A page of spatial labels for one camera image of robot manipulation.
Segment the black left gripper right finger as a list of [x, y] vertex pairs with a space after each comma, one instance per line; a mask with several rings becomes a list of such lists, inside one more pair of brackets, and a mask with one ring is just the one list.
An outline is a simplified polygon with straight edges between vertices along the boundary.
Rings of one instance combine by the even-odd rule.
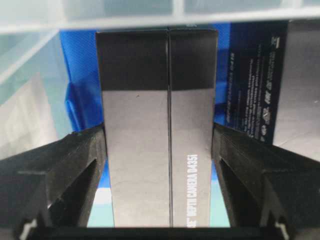
[[270, 239], [320, 237], [320, 164], [215, 124], [212, 160], [232, 228]]

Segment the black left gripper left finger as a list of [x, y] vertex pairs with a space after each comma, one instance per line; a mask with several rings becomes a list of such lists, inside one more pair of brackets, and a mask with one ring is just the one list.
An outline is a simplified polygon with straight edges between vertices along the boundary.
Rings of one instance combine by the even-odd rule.
[[86, 227], [106, 159], [102, 124], [2, 159], [1, 239], [26, 239], [28, 224]]

